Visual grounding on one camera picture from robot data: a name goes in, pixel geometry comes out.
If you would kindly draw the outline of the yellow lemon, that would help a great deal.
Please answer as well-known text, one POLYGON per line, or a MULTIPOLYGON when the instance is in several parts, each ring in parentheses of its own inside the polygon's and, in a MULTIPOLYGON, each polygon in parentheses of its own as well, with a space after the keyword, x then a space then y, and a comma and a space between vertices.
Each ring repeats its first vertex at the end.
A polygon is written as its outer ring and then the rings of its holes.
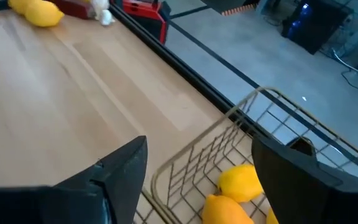
POLYGON ((25 19, 37 27, 56 26, 64 16, 54 3, 46 0, 32 0, 24 13, 25 19))
POLYGON ((218 190, 238 203, 258 197, 264 190, 252 164, 234 166, 221 173, 218 190))
POLYGON ((28 6, 34 1, 35 0, 7 0, 8 6, 19 15, 24 15, 28 6))

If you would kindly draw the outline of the red and black jobsite radio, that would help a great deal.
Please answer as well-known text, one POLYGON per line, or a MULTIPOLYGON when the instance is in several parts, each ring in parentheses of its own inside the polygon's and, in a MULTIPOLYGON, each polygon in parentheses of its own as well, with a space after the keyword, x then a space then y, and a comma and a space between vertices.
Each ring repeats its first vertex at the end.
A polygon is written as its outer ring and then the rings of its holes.
POLYGON ((160 0, 122 0, 123 10, 163 45, 167 40, 171 7, 160 0))

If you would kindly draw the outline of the black and blue machine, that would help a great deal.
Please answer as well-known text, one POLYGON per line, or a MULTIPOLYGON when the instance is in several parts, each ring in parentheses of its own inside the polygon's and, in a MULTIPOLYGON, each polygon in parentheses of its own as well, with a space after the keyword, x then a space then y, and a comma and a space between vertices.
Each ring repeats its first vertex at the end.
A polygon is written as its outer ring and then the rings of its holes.
POLYGON ((335 0, 301 0, 283 20, 282 37, 314 55, 354 10, 335 0))

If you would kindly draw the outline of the black aluminium table frame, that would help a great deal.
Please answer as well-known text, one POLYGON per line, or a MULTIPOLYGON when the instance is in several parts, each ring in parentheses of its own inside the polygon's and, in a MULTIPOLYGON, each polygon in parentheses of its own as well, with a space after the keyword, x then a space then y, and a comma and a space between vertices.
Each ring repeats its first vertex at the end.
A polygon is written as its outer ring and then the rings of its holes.
MULTIPOLYGON (((171 66, 174 71, 183 77, 191 86, 200 92, 209 102, 211 102, 219 111, 227 113, 234 107, 234 103, 229 101, 222 93, 208 83, 198 72, 191 68, 182 59, 163 45, 158 39, 152 36, 142 25, 128 15, 122 6, 122 0, 109 0, 110 11, 124 23, 124 25, 134 32, 148 47, 150 47, 161 59, 171 66)), ((173 25, 172 16, 168 27, 173 25)))

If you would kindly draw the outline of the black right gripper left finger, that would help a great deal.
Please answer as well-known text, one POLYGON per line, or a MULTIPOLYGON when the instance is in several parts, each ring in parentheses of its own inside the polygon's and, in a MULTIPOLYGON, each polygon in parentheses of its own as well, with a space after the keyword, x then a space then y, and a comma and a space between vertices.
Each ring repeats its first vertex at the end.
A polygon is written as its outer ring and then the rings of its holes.
POLYGON ((132 224, 145 180, 147 138, 137 136, 85 170, 57 184, 64 198, 61 224, 132 224))

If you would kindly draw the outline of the dark red chili pepper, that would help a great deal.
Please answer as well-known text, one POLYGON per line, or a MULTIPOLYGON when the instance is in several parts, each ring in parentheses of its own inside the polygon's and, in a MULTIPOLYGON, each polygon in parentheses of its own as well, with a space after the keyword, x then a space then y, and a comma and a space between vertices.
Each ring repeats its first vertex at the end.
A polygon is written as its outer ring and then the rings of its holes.
POLYGON ((96 13, 87 0, 48 0, 54 3, 64 14, 84 20, 94 19, 96 13))

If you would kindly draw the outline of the black object with orange stripes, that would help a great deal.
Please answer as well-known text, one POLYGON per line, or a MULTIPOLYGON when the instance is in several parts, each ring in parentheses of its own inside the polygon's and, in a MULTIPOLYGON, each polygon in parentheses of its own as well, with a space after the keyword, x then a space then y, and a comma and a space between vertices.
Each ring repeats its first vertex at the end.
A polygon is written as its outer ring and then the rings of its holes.
POLYGON ((201 0, 222 16, 230 16, 257 7, 260 0, 201 0))

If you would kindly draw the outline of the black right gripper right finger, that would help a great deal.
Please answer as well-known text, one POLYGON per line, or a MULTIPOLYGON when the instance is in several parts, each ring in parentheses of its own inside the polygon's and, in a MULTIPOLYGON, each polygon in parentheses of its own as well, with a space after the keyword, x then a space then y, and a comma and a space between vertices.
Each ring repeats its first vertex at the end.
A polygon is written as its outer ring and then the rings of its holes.
POLYGON ((252 157, 279 224, 331 224, 329 196, 342 184, 334 169, 262 136, 252 157))

